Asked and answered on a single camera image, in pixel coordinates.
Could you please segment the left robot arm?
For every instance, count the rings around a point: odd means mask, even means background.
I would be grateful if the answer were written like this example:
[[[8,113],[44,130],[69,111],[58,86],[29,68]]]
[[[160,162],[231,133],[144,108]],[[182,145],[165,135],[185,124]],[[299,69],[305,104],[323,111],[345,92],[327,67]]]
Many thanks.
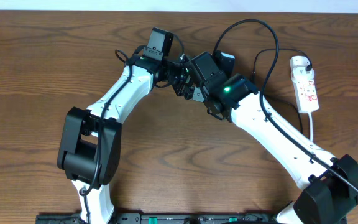
[[[146,54],[120,59],[124,68],[117,82],[86,109],[71,108],[63,125],[57,166],[77,190],[83,223],[108,223],[114,213],[109,183],[119,165],[122,125],[136,104],[158,82],[188,81],[185,54],[174,61]]]

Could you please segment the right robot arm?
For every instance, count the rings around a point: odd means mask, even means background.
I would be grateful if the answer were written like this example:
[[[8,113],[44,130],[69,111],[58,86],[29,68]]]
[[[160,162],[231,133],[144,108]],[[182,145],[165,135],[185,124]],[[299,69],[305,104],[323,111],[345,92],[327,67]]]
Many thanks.
[[[267,102],[257,87],[232,70],[234,57],[222,62],[203,52],[186,64],[201,90],[207,112],[253,136],[281,163],[301,189],[297,200],[277,216],[279,223],[339,223],[358,205],[358,163],[340,159],[315,145]]]

